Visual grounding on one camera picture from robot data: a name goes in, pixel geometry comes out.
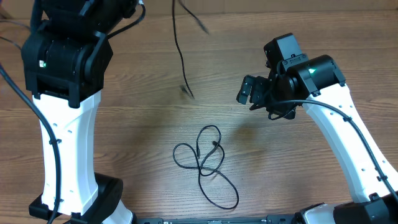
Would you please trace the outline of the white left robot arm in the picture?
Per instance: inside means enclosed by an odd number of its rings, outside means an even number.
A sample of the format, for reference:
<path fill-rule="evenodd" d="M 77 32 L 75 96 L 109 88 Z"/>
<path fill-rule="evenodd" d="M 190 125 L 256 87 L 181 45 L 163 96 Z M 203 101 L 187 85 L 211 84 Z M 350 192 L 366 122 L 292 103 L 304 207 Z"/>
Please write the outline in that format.
<path fill-rule="evenodd" d="M 113 56 L 110 38 L 139 0 L 34 3 L 30 36 L 22 46 L 25 85 L 42 132 L 43 192 L 31 216 L 52 223 L 135 223 L 122 203 L 123 182 L 94 170 L 94 131 L 104 73 Z"/>

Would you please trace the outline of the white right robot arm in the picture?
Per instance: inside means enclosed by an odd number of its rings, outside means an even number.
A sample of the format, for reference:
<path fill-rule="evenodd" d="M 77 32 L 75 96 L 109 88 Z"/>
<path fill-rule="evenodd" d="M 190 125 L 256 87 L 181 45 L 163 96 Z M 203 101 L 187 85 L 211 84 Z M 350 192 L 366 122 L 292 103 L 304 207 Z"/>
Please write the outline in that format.
<path fill-rule="evenodd" d="M 294 119 L 302 107 L 320 128 L 345 175 L 351 201 L 318 203 L 284 223 L 396 223 L 397 171 L 357 112 L 345 76 L 329 56 L 308 58 L 291 33 L 264 46 L 269 76 L 244 77 L 236 97 L 271 120 Z"/>

